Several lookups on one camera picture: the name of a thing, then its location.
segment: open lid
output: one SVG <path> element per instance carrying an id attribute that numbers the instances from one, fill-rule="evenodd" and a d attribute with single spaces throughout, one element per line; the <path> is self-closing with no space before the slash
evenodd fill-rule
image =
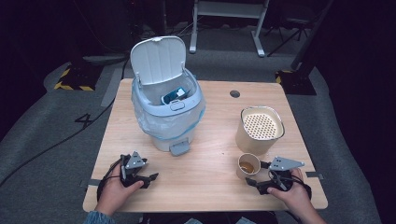
<path id="1" fill-rule="evenodd" d="M 177 36 L 154 37 L 131 51 L 134 75 L 142 85 L 165 82 L 183 74 L 186 46 Z"/>

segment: paper cup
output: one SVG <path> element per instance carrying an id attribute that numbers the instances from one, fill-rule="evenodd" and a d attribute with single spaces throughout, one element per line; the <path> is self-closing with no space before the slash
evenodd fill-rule
<path id="1" fill-rule="evenodd" d="M 256 175 L 261 169 L 259 158 L 250 153 L 241 155 L 236 166 L 236 175 L 245 180 L 246 177 Z"/>

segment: denim sleeve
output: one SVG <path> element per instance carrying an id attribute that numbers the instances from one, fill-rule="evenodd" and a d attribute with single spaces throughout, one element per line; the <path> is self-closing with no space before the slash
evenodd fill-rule
<path id="1" fill-rule="evenodd" d="M 116 224 L 116 221 L 98 211 L 91 211 L 84 221 L 84 224 Z"/>

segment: perforated lid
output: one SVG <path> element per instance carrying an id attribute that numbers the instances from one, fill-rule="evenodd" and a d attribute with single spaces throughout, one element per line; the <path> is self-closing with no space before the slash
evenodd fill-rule
<path id="1" fill-rule="evenodd" d="M 268 106 L 253 106 L 242 111 L 247 134 L 256 140 L 277 139 L 284 134 L 279 115 Z"/>
<path id="2" fill-rule="evenodd" d="M 165 82 L 180 76 L 186 62 L 186 46 L 177 36 L 154 37 L 131 51 L 134 75 L 142 85 Z"/>

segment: hand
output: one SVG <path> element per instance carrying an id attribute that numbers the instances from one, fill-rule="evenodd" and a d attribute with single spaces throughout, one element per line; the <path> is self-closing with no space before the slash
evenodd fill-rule
<path id="1" fill-rule="evenodd" d="M 140 189 L 144 184 L 143 181 L 137 181 L 130 187 L 125 188 L 118 175 L 120 175 L 120 164 L 116 165 L 114 170 L 109 174 L 109 176 L 116 177 L 111 177 L 107 180 L 103 187 L 99 202 L 95 207 L 96 211 L 110 217 L 125 204 L 132 193 Z"/>
<path id="2" fill-rule="evenodd" d="M 300 169 L 297 168 L 290 171 L 291 175 L 295 175 L 303 180 L 303 175 Z M 267 191 L 282 200 L 290 211 L 303 223 L 326 223 L 318 214 L 317 210 L 315 210 L 309 200 L 308 193 L 301 184 L 293 182 L 289 191 L 281 191 L 275 188 L 268 188 Z"/>

